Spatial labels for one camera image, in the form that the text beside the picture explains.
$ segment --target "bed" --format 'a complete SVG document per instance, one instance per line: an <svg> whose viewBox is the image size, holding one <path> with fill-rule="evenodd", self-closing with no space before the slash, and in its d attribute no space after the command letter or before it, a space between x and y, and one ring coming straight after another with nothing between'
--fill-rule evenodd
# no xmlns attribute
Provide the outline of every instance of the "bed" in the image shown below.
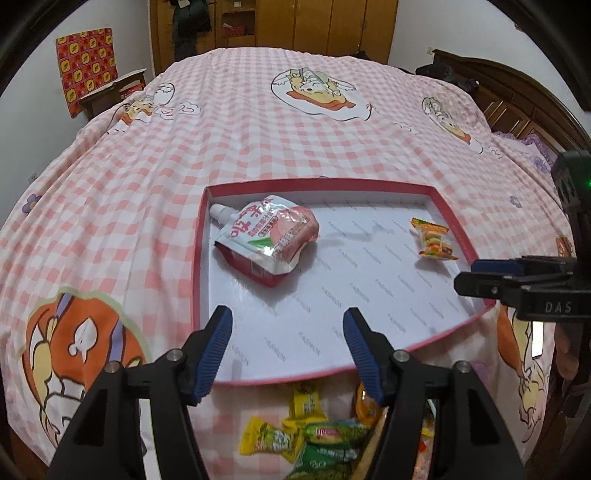
<svg viewBox="0 0 591 480"><path fill-rule="evenodd" d="M173 64L79 132L1 232L0 366L12 453L29 478L43 477L68 414L110 358L93 350L105 333L85 313L72 317L71 342L54 337L66 309L90 309L118 328L126 365L157 358L191 331L194 229L208 184L318 176L429 184L481 257L556 255L556 238L569 237L569 225L543 145L519 139L536 133L556 153L591 148L589 136L521 72L442 51L435 61L476 79L475 99L351 57L219 49ZM292 93L277 93L278 79ZM514 363L497 349L501 317L519 336ZM543 422L554 329L544 326L543 354L532 358L531 331L517 332L514 320L497 306L415 354L446 366L470 361L526 460ZM39 371L42 354L53 366ZM354 372L321 380L330 418L349 416L357 382ZM220 386L193 409L212 478L271 480L290 471L279 456L237 454L250 417L280 424L289 396L286 385ZM145 464L154 469L154 450L146 447Z"/></svg>

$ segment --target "metal bolt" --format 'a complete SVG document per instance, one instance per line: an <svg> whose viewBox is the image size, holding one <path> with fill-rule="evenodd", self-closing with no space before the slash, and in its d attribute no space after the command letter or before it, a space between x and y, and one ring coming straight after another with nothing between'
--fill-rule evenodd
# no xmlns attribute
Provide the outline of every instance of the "metal bolt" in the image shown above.
<svg viewBox="0 0 591 480"><path fill-rule="evenodd" d="M408 360L410 359L410 355L408 354L408 352L406 350L396 350L394 352L394 359L397 362L404 363L404 362L408 362Z"/></svg>
<svg viewBox="0 0 591 480"><path fill-rule="evenodd" d="M166 360L178 362L183 357L183 351L180 348L173 348L166 353Z"/></svg>
<svg viewBox="0 0 591 480"><path fill-rule="evenodd" d="M454 364L456 370L460 373L467 374L470 370L472 370L472 366L470 363L466 362L465 360L460 360Z"/></svg>
<svg viewBox="0 0 591 480"><path fill-rule="evenodd" d="M105 365L105 372L107 372L108 374L114 374L120 366L121 364L119 362L113 360L112 362L109 362Z"/></svg>

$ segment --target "wooden wardrobe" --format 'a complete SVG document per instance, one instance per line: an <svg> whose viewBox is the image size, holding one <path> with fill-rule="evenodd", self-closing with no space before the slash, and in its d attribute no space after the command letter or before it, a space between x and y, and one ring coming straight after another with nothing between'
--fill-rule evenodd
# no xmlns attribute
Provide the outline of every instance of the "wooden wardrobe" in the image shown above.
<svg viewBox="0 0 591 480"><path fill-rule="evenodd" d="M200 34L198 53L214 48L277 47L328 56L363 50L387 63L398 0L208 0L212 31ZM150 0L156 73L174 62L172 18L165 0ZM244 30L236 35L229 27Z"/></svg>

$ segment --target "gingham fabric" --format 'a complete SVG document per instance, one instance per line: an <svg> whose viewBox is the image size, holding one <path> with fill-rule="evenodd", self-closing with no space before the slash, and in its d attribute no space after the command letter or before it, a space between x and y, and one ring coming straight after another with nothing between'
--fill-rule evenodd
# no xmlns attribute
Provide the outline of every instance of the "gingham fabric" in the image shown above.
<svg viewBox="0 0 591 480"><path fill-rule="evenodd" d="M310 115L272 93L276 76L303 67L353 85L356 98L371 104L369 118ZM0 365L9 421L46 462L54 448L20 361L28 316L64 286L99 291L138 326L151 359L182 345L191 332L194 233L208 184L318 176L429 184L455 211L481 258L554 255L556 236L569 234L551 188L515 141L493 136L471 98L452 85L350 57L236 48L175 63L126 103L163 83L174 85L174 96L161 115L155 111L149 123L136 119L117 129L125 109L116 106L90 121L27 189L1 231ZM424 98L437 99L472 145L427 116ZM474 151L478 144L481 153ZM42 197L26 215L23 205L32 194ZM496 351L497 313L418 355L440 365L458 359L479 365L526 458L541 422L524 442L519 380ZM553 327L545 328L539 362L547 374ZM348 416L356 381L353 373L323 381L329 417ZM191 409L210 476L271 480L290 471L279 456L237 453L250 416L279 425L289 399L285 385L214 387Z"/></svg>

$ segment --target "wooden headboard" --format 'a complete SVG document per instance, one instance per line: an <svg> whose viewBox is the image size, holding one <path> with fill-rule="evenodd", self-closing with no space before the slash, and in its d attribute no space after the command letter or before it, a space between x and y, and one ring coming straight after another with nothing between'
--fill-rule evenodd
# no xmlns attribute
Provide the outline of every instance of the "wooden headboard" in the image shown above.
<svg viewBox="0 0 591 480"><path fill-rule="evenodd" d="M591 138L579 121L547 88L519 70L492 60L459 57L434 50L433 63L445 63L456 76L479 83L473 98L493 132L525 138L531 133L555 152L591 150Z"/></svg>

